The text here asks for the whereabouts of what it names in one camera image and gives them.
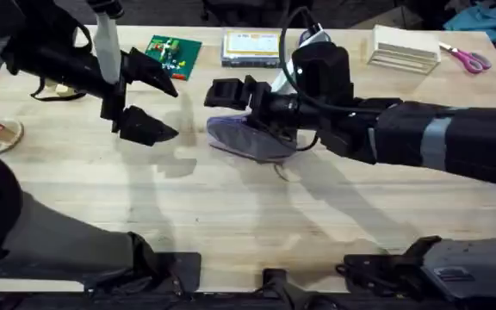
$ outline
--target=black cable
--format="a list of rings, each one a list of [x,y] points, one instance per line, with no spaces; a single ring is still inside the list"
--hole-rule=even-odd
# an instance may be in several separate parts
[[[317,135],[317,132],[315,132],[315,135],[313,136],[313,141],[309,144],[309,146],[304,146],[301,148],[297,148],[297,152],[305,152],[311,150],[314,146],[317,145],[317,142],[319,142],[319,136]]]
[[[262,121],[260,120],[253,120],[257,123],[258,126],[262,127],[263,129],[265,129],[265,132],[268,133],[271,138],[275,139],[278,143],[280,143],[282,146],[284,147],[287,147],[288,149],[292,150],[292,151],[295,151],[295,152],[305,152],[305,151],[309,151],[311,150],[314,146],[317,145],[317,142],[319,142],[319,136],[317,135],[317,132],[315,132],[315,135],[313,136],[313,141],[311,141],[311,143],[308,145],[308,146],[304,146],[304,147],[300,147],[300,148],[296,148],[296,147],[292,147],[288,144],[286,144],[281,137],[279,137],[278,135],[276,135],[275,133],[273,133],[273,131],[271,130],[271,128],[269,126],[267,126],[267,124],[263,123]]]
[[[405,4],[401,4],[401,16],[403,17],[403,27],[406,29]]]
[[[290,6],[292,5],[292,0],[284,0],[286,5],[284,6],[284,10],[281,14],[281,19],[278,22],[278,26],[280,27],[288,18],[288,13],[290,12]]]
[[[256,289],[253,294],[258,295],[265,291],[271,291],[275,293],[278,299],[284,302],[290,310],[295,310],[295,304],[294,301],[292,301],[292,298],[286,292],[279,292],[273,286],[275,286],[273,282],[266,283],[261,288]]]
[[[324,104],[322,102],[319,102],[317,99],[310,97],[305,91],[303,91],[298,84],[294,81],[294,78],[290,76],[288,73],[288,67],[286,65],[286,61],[284,59],[284,41],[286,38],[286,32],[288,30],[288,27],[290,27],[290,24],[294,20],[294,18],[300,14],[301,12],[306,12],[307,17],[309,20],[312,20],[314,22],[314,17],[311,14],[311,11],[303,6],[295,9],[292,14],[288,17],[284,25],[282,26],[282,31],[281,31],[281,37],[279,39],[279,64],[282,68],[282,73],[284,74],[285,78],[287,79],[288,83],[292,85],[292,88],[296,90],[298,95],[302,97],[304,100],[310,102],[312,105],[323,109],[327,110],[330,112],[343,112],[343,113],[371,113],[371,114],[381,114],[383,111],[381,110],[374,110],[370,108],[348,108],[348,107],[337,107],[337,106],[332,106],[330,104]]]

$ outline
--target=round wooden coaster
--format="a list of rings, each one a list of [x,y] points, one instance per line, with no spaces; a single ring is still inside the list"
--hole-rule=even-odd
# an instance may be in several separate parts
[[[18,144],[24,135],[24,126],[17,120],[2,119],[0,124],[5,126],[5,140],[0,140],[0,154],[6,152]]]

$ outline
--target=gray tape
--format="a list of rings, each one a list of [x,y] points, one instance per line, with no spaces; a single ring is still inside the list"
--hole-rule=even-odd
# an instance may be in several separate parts
[[[374,128],[369,128],[369,141],[370,141],[370,148],[372,148],[372,154],[375,156],[375,159],[378,160],[378,155],[376,152],[376,137],[375,137]]]
[[[451,118],[433,119],[424,130],[420,142],[422,166],[432,169],[445,170],[445,133],[451,123]]]

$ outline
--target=blue object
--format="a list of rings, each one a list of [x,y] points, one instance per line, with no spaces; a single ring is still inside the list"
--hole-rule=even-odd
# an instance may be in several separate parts
[[[296,141],[279,141],[246,124],[246,115],[210,117],[209,145],[258,162],[276,162],[295,153]]]
[[[443,27],[446,30],[485,31],[491,41],[496,41],[496,8],[489,9],[482,3],[465,9]]]

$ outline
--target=green card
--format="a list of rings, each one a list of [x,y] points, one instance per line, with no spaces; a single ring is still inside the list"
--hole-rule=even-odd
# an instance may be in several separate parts
[[[189,80],[202,42],[154,35],[145,54],[162,63],[171,78]]]

